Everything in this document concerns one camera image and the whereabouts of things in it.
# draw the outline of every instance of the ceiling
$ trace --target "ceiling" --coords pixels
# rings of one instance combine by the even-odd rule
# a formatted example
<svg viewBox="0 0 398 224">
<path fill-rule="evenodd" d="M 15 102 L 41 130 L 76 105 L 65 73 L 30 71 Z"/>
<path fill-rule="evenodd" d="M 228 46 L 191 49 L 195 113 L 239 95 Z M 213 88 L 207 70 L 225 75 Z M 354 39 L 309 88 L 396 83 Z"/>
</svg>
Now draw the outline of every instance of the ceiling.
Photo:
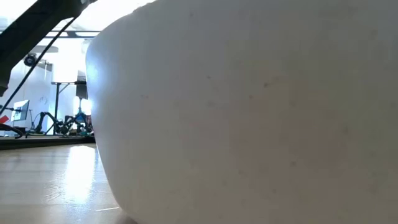
<svg viewBox="0 0 398 224">
<path fill-rule="evenodd" d="M 68 30 L 101 31 L 120 17 L 152 1 L 154 0 L 98 0 L 83 11 Z M 0 30 L 5 29 L 34 2 L 36 0 L 0 0 Z M 54 30 L 61 29 L 65 24 L 65 21 L 59 23 Z"/>
</svg>

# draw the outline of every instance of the white bowl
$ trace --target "white bowl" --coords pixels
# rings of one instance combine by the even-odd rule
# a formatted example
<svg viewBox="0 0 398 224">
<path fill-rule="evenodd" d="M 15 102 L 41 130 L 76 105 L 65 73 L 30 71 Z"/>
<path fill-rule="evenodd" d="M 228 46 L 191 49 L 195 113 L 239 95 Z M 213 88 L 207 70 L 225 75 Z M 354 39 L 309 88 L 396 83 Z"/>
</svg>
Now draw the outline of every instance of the white bowl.
<svg viewBox="0 0 398 224">
<path fill-rule="evenodd" d="M 397 223 L 398 3 L 159 0 L 91 44 L 96 141 L 145 224 Z"/>
</svg>

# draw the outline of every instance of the desk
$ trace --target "desk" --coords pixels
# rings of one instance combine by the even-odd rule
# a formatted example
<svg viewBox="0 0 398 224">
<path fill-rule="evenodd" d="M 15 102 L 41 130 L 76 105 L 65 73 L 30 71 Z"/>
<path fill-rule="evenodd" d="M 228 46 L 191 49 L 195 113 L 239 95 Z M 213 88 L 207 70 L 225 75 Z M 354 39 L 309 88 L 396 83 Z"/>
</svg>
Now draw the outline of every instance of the desk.
<svg viewBox="0 0 398 224">
<path fill-rule="evenodd" d="M 70 86 L 70 85 L 87 85 L 86 81 L 75 81 L 75 82 L 51 82 L 52 85 L 56 85 L 57 86 L 57 92 L 55 94 L 55 112 L 54 112 L 54 118 L 57 118 L 58 115 L 58 99 L 59 99 L 59 95 L 60 93 L 66 89 L 66 87 Z"/>
</svg>

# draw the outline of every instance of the wooden floor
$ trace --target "wooden floor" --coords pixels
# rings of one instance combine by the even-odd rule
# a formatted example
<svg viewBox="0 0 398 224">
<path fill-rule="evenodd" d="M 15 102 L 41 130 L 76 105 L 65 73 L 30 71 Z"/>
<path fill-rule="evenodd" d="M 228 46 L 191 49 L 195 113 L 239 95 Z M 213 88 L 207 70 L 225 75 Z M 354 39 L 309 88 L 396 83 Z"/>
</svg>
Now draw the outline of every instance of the wooden floor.
<svg viewBox="0 0 398 224">
<path fill-rule="evenodd" d="M 95 145 L 0 151 L 0 223 L 133 224 Z"/>
</svg>

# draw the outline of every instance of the red object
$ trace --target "red object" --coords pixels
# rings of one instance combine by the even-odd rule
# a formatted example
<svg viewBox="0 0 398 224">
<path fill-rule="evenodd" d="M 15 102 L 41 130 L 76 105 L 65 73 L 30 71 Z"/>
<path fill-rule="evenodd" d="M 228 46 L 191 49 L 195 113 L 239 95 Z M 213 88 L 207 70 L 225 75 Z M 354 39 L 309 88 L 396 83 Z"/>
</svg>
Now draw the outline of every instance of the red object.
<svg viewBox="0 0 398 224">
<path fill-rule="evenodd" d="M 8 120 L 9 120 L 9 118 L 6 115 L 4 115 L 3 117 L 0 118 L 0 124 L 4 124 Z"/>
</svg>

